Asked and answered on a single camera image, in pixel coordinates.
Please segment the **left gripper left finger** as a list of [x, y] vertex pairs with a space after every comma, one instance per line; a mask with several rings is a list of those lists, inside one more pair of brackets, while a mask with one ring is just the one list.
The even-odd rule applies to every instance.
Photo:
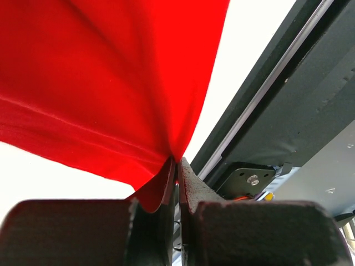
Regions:
[[126, 199], [37, 199], [1, 225], [2, 265], [171, 265], [176, 163]]

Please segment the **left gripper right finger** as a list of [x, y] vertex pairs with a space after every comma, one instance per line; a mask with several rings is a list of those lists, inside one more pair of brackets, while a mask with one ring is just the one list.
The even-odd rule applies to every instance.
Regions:
[[233, 201], [177, 166], [183, 265], [348, 265], [332, 216], [309, 201]]

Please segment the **red t shirt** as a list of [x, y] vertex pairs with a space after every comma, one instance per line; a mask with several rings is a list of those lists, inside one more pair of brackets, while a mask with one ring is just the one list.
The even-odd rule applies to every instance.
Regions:
[[228, 1], [2, 1], [1, 141], [138, 190], [181, 160]]

